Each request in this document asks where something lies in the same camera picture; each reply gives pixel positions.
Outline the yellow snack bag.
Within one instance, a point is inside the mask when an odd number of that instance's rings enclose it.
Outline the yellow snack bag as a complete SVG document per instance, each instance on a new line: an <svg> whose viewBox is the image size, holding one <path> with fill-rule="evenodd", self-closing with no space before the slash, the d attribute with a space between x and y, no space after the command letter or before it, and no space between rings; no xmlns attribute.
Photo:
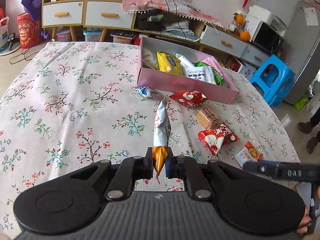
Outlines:
<svg viewBox="0 0 320 240"><path fill-rule="evenodd" d="M179 59L163 51L158 51L156 55L159 70L161 72L166 72L175 75L183 75L181 62Z"/></svg>

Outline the red printed bag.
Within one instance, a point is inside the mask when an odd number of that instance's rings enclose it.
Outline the red printed bag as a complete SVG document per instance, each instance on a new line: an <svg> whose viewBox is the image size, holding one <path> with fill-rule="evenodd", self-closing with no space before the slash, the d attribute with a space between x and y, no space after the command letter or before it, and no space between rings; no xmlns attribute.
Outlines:
<svg viewBox="0 0 320 240"><path fill-rule="evenodd" d="M42 42L40 20L35 21L29 13L24 12L17 16L17 22L22 49L32 48Z"/></svg>

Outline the white snack pack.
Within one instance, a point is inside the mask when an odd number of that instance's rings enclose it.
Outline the white snack pack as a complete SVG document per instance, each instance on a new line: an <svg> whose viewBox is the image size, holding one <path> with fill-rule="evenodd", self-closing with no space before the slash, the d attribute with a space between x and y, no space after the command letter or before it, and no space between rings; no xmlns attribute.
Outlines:
<svg viewBox="0 0 320 240"><path fill-rule="evenodd" d="M210 73L203 70L202 67L184 67L182 66L182 72L185 77L199 80L207 83L211 83L211 76Z"/></svg>

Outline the red white snack bag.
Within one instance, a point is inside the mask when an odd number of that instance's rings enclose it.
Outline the red white snack bag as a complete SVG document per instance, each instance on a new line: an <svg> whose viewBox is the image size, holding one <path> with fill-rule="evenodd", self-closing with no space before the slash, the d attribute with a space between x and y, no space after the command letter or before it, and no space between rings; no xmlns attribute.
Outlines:
<svg viewBox="0 0 320 240"><path fill-rule="evenodd" d="M169 96L169 98L188 108L199 107L208 100L203 93L196 90L177 92Z"/></svg>

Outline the grey refrigerator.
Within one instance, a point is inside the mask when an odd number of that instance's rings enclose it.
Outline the grey refrigerator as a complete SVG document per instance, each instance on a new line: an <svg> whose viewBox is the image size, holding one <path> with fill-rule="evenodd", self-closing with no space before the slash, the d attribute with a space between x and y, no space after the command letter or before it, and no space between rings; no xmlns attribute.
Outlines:
<svg viewBox="0 0 320 240"><path fill-rule="evenodd" d="M296 104L307 92L319 71L319 9L300 1L285 36L284 62L295 73L292 88L285 97Z"/></svg>

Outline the white microwave oven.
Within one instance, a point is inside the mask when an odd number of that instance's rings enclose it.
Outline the white microwave oven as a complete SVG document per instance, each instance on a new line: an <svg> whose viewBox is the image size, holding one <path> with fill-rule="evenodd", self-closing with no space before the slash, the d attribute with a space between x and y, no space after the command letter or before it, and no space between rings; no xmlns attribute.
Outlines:
<svg viewBox="0 0 320 240"><path fill-rule="evenodd" d="M250 42L266 53L277 55L284 43L283 38L267 23L245 15L245 30L250 34Z"/></svg>

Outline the purple hat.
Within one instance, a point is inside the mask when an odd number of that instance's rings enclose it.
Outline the purple hat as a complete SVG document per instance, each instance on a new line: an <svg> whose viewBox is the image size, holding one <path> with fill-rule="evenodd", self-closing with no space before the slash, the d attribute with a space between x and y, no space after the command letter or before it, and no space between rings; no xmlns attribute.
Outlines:
<svg viewBox="0 0 320 240"><path fill-rule="evenodd" d="M22 0L21 4L24 7L33 21L41 20L42 16L42 0Z"/></svg>

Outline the orange fruit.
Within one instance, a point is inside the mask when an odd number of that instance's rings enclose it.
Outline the orange fruit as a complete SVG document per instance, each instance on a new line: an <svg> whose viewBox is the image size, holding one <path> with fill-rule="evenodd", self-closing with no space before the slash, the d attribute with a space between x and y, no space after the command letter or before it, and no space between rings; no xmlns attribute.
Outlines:
<svg viewBox="0 0 320 240"><path fill-rule="evenodd" d="M241 40L243 40L245 42L249 42L251 40L251 35L246 30L240 31L239 37L240 37Z"/></svg>

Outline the white shopping bag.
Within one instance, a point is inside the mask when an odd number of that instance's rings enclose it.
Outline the white shopping bag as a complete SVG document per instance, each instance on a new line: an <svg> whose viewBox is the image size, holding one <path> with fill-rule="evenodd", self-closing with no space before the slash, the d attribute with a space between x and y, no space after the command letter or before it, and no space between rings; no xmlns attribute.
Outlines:
<svg viewBox="0 0 320 240"><path fill-rule="evenodd" d="M6 44L8 42L8 36L9 36L9 31L8 31L8 24L9 24L10 18L4 17L0 21L0 50L3 51L6 47Z"/></svg>

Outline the green snack pack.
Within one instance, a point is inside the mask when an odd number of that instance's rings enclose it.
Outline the green snack pack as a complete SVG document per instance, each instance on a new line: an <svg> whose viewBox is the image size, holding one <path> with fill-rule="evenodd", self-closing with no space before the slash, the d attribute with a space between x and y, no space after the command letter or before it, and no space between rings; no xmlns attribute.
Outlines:
<svg viewBox="0 0 320 240"><path fill-rule="evenodd" d="M211 83L214 85L218 85L221 87L229 88L228 83L225 81L225 79L222 77L222 75L212 66L209 64L199 61L194 63L195 67L202 67L203 70L210 73L211 76Z"/></svg>

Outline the orange lotus chip bag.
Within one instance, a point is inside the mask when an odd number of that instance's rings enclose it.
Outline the orange lotus chip bag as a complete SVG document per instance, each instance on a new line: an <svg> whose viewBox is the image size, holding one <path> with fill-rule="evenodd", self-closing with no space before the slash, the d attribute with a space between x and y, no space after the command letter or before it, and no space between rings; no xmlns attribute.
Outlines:
<svg viewBox="0 0 320 240"><path fill-rule="evenodd" d="M171 133L171 124L166 109L167 103L167 97L159 103L153 130L152 159L153 167L156 171L156 180L159 184L159 175L168 157L169 138Z"/></svg>

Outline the red white candy pack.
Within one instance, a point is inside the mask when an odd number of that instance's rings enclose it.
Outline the red white candy pack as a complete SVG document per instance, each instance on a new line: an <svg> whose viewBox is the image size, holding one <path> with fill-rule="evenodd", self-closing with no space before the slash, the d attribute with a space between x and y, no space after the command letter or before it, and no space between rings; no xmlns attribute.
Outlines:
<svg viewBox="0 0 320 240"><path fill-rule="evenodd" d="M212 155L217 155L221 147L239 141L239 137L222 122L217 128L200 131L198 139L210 150Z"/></svg>

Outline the red orange cookie pack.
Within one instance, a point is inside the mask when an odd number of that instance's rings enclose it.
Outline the red orange cookie pack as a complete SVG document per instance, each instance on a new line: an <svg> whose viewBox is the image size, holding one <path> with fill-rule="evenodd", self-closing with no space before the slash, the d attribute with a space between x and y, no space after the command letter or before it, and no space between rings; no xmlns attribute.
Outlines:
<svg viewBox="0 0 320 240"><path fill-rule="evenodd" d="M247 162L259 162L263 159L263 154L261 154L249 141L246 142L244 148L237 153L235 160L238 165L243 168L244 164Z"/></svg>

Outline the brown biscuit pack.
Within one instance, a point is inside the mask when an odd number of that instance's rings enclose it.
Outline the brown biscuit pack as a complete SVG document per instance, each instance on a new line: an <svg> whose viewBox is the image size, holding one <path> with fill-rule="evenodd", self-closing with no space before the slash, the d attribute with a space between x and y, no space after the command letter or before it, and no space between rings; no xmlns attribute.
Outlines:
<svg viewBox="0 0 320 240"><path fill-rule="evenodd" d="M218 128L221 124L220 117L209 107L201 108L196 118L206 130Z"/></svg>

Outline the pink wafer snack pack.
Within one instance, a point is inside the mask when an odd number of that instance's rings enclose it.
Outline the pink wafer snack pack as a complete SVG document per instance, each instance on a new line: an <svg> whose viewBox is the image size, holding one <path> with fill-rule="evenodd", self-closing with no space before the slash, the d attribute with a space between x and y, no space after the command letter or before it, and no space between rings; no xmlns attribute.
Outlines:
<svg viewBox="0 0 320 240"><path fill-rule="evenodd" d="M217 61L217 59L213 56L209 56L202 60L203 63L206 63L213 67L221 76L223 76L223 66Z"/></svg>

